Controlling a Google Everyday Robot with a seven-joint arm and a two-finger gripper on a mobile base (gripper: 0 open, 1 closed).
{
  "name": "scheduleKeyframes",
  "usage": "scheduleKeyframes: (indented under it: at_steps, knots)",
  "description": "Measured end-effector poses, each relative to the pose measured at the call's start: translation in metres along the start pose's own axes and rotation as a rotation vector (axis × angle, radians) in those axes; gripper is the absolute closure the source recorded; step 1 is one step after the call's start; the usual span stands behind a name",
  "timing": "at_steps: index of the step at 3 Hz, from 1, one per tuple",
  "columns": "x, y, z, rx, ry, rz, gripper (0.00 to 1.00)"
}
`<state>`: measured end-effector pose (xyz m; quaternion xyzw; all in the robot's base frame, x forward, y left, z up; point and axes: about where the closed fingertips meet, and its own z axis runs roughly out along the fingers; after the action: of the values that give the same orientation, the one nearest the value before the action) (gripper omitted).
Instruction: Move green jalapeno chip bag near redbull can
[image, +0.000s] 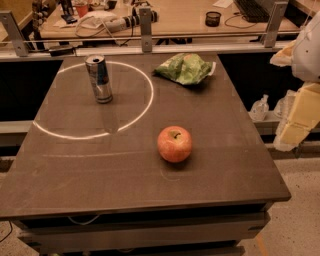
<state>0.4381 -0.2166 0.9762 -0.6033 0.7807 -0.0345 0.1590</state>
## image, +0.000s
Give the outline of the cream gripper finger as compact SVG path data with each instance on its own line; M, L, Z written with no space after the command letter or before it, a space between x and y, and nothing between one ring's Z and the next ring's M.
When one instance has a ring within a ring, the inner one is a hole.
M295 43L296 41L293 40L283 49L274 54L270 59L270 63L278 67L290 66L292 63L292 52Z
M289 114L281 118L273 141L279 151L297 147L320 122L320 84L305 82L296 92Z

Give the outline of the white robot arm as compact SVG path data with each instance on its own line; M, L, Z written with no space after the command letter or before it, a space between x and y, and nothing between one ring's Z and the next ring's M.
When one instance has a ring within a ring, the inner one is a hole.
M296 93L285 96L273 142L277 150L290 151L320 123L320 11L270 63L290 66L293 76L303 81Z

